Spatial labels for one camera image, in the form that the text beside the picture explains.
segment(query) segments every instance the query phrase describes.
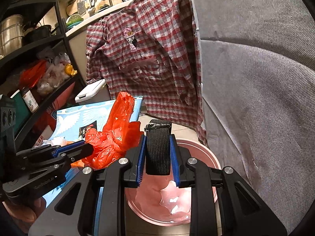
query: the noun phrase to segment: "black pot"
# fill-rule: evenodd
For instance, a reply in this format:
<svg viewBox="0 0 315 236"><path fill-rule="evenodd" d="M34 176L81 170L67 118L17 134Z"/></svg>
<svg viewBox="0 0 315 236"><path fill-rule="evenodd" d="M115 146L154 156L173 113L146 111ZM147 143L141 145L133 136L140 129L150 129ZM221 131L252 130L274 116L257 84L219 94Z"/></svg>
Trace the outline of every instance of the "black pot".
<svg viewBox="0 0 315 236"><path fill-rule="evenodd" d="M44 39L46 37L50 37L51 36L50 31L51 31L51 25L44 25L44 26L38 27L34 29L33 31L29 32L26 36L24 36L23 42L25 44L29 44L31 42Z"/></svg>

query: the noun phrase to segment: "plaid shirt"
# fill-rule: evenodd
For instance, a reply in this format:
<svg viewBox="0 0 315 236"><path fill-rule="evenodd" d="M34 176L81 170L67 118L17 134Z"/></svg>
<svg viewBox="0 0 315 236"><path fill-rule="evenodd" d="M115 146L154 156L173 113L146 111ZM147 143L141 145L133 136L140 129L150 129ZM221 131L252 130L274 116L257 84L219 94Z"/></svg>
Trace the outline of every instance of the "plaid shirt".
<svg viewBox="0 0 315 236"><path fill-rule="evenodd" d="M134 0L87 30L87 81L144 96L148 114L193 128L203 142L201 66L191 0Z"/></svg>

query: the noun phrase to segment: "gray fabric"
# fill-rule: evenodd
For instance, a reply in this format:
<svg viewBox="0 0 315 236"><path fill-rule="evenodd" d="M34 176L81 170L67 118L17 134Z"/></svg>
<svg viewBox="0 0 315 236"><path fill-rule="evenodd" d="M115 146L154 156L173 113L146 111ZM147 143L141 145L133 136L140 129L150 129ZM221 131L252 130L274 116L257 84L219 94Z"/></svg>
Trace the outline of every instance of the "gray fabric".
<svg viewBox="0 0 315 236"><path fill-rule="evenodd" d="M210 149L290 233L315 199L315 23L301 0L194 0Z"/></svg>

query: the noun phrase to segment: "person's hand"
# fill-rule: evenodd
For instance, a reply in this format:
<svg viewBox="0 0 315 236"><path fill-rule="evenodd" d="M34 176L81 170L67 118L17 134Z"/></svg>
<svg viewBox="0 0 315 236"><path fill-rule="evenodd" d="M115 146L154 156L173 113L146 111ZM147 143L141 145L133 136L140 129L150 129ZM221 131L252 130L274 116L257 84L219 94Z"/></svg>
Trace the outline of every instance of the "person's hand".
<svg viewBox="0 0 315 236"><path fill-rule="evenodd" d="M9 200L4 201L3 205L18 227L23 232L28 233L31 225L46 208L46 200L43 197L36 199L33 208L24 205L15 205Z"/></svg>

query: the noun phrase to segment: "pink hat on patch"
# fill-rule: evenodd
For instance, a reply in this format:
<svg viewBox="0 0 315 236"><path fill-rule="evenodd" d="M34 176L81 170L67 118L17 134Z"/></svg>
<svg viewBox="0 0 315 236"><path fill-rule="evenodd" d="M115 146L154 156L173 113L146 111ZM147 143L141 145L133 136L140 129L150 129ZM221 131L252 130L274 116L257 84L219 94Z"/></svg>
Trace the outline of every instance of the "pink hat on patch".
<svg viewBox="0 0 315 236"><path fill-rule="evenodd" d="M123 30L123 36L125 39L133 37L135 35L135 32L131 30L131 28L127 27Z"/></svg>

